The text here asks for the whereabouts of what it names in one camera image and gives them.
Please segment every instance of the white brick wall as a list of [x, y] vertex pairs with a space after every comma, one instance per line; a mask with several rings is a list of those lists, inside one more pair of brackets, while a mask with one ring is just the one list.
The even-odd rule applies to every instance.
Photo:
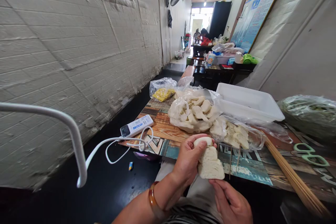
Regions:
[[[158, 74], [157, 13], [140, 0], [0, 0], [0, 98], [71, 115], [86, 142]], [[37, 188], [72, 153], [65, 126], [0, 114], [0, 186]]]
[[276, 0], [251, 54], [263, 59], [239, 86], [259, 89], [262, 81], [319, 0]]

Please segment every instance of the amber bangle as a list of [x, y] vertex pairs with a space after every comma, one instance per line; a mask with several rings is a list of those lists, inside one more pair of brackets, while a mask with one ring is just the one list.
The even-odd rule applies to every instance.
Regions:
[[164, 219], [166, 217], [165, 211], [163, 211], [159, 205], [157, 204], [155, 197], [154, 197], [154, 187], [158, 183], [158, 181], [155, 181], [149, 188], [148, 198], [149, 198], [149, 204], [151, 205], [151, 209], [158, 219]]

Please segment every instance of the white tray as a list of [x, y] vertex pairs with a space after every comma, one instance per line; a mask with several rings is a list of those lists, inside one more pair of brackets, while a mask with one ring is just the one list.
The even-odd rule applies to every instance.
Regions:
[[222, 96], [220, 104], [224, 113], [262, 121], [285, 119], [277, 103], [268, 93], [225, 83], [219, 83], [216, 92]]

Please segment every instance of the striped shirt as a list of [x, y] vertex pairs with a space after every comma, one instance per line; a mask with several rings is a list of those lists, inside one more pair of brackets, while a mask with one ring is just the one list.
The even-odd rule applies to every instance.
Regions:
[[171, 215], [162, 222], [163, 224], [221, 224], [209, 212], [191, 204], [183, 206], [175, 205], [170, 211]]

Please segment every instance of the patterned tablecloth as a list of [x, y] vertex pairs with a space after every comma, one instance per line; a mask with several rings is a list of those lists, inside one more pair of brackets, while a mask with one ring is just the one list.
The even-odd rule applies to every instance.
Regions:
[[[154, 131], [154, 140], [149, 144], [145, 151], [167, 158], [177, 159], [180, 144], [192, 134], [170, 124], [168, 109], [173, 101], [174, 96], [162, 103], [151, 99], [139, 114], [138, 118], [148, 114], [154, 121], [152, 127]], [[291, 131], [289, 131], [289, 134], [294, 140], [294, 144], [300, 142]], [[279, 151], [293, 150], [293, 145], [283, 143], [268, 134], [267, 136]], [[144, 134], [143, 139], [149, 141], [150, 137], [147, 134]], [[129, 141], [129, 143], [138, 144], [139, 141], [134, 140]], [[125, 146], [126, 142], [120, 142], [119, 144]], [[333, 150], [326, 150], [326, 148], [320, 149], [319, 152], [318, 148], [315, 146], [314, 149], [316, 150], [317, 155], [321, 155], [328, 160], [331, 167], [325, 168], [309, 165], [301, 158], [295, 156], [286, 156], [285, 159], [319, 199], [336, 203], [336, 195], [334, 194], [334, 190], [336, 189], [335, 152]], [[229, 174], [230, 148], [219, 144], [218, 158], [223, 163], [225, 173]], [[234, 149], [232, 152], [232, 175], [279, 189], [294, 191], [266, 146], [259, 151], [250, 153], [241, 152], [238, 169], [236, 166], [237, 160], [238, 151]]]

